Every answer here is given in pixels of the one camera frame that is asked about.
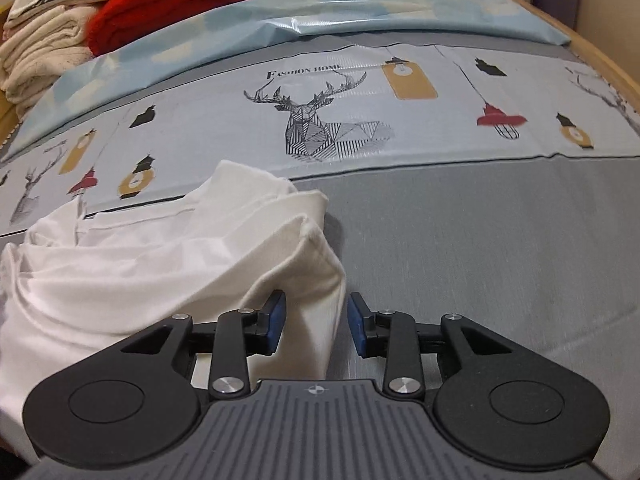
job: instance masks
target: folded white blanket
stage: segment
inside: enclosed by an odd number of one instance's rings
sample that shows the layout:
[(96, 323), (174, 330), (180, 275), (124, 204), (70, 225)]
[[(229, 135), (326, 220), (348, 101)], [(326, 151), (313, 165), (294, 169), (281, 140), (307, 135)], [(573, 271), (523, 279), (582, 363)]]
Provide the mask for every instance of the folded white blanket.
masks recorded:
[(63, 73), (93, 57), (86, 46), (33, 52), (14, 68), (0, 89), (5, 92), (7, 101), (20, 105), (17, 111), (24, 115)]
[(29, 57), (80, 45), (96, 6), (57, 6), (44, 12), (0, 45), (0, 86)]
[[(1, 436), (34, 460), (21, 413), (41, 380), (176, 312), (214, 321), (259, 308), (275, 288), (287, 322), (274, 356), (249, 358), (252, 380), (323, 379), (345, 293), (322, 233), (326, 204), (223, 161), (180, 200), (84, 219), (76, 198), (40, 219), (1, 257)], [(206, 387), (207, 375), (196, 366), (193, 383)]]

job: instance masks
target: metal screw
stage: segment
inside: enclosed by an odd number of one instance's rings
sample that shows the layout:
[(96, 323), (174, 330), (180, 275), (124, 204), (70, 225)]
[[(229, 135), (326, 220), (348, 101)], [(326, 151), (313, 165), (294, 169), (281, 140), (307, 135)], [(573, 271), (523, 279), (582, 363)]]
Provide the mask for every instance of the metal screw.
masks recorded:
[(237, 377), (220, 377), (211, 386), (221, 394), (234, 394), (244, 388), (244, 382)]
[(396, 377), (389, 381), (389, 388), (396, 394), (412, 394), (420, 389), (420, 383), (411, 377)]

